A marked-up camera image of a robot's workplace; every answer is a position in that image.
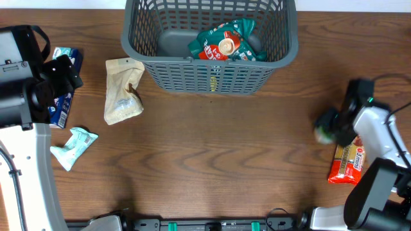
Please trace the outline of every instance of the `blue box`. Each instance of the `blue box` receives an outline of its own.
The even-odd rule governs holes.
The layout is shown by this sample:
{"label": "blue box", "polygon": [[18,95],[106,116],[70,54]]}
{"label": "blue box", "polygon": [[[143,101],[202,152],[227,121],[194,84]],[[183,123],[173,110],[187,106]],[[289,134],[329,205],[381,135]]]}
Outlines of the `blue box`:
{"label": "blue box", "polygon": [[[56,47],[53,53],[53,59],[61,55],[68,55],[77,72],[80,73],[82,68],[83,56],[76,48]],[[50,128],[65,128],[67,117],[69,115],[71,100],[74,92],[67,93],[54,99],[56,107],[49,107]]]}

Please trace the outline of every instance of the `green strip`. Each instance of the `green strip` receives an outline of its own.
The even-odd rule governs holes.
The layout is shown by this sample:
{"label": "green strip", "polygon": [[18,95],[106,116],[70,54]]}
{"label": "green strip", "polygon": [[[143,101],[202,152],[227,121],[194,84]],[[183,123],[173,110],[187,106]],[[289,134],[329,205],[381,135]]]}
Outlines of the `green strip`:
{"label": "green strip", "polygon": [[251,223],[251,231],[259,231],[259,222],[252,222]]}
{"label": "green strip", "polygon": [[168,231],[177,231],[177,223],[168,223]]}

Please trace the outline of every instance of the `beige package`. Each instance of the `beige package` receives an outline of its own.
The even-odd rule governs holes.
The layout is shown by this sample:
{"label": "beige package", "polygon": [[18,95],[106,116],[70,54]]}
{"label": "beige package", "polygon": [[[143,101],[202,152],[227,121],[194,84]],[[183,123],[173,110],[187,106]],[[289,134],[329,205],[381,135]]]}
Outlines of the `beige package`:
{"label": "beige package", "polygon": [[136,96],[136,88],[144,73],[144,65],[132,58],[107,60],[107,92],[104,120],[112,125],[139,115],[144,108]]}

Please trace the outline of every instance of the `light blue package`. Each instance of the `light blue package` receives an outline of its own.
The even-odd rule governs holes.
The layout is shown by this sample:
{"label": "light blue package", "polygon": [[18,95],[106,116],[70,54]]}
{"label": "light blue package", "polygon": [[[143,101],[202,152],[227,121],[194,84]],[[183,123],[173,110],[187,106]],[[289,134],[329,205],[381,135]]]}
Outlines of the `light blue package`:
{"label": "light blue package", "polygon": [[50,151],[57,158],[66,171],[70,171],[77,158],[97,139],[98,135],[89,133],[83,128],[72,128],[73,134],[63,148],[50,147]]}

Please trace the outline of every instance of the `green object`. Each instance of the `green object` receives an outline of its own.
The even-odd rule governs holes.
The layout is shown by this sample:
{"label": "green object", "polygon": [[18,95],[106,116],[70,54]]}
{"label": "green object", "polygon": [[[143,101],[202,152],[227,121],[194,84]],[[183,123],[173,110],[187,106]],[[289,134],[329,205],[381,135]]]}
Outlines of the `green object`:
{"label": "green object", "polygon": [[251,223],[251,231],[259,231],[259,222],[255,221]]}
{"label": "green object", "polygon": [[188,48],[197,59],[265,61],[267,52],[255,53],[247,42],[255,26],[256,22],[252,19],[226,22],[199,33],[197,39],[188,44]]}
{"label": "green object", "polygon": [[177,223],[168,223],[168,231],[177,231]]}

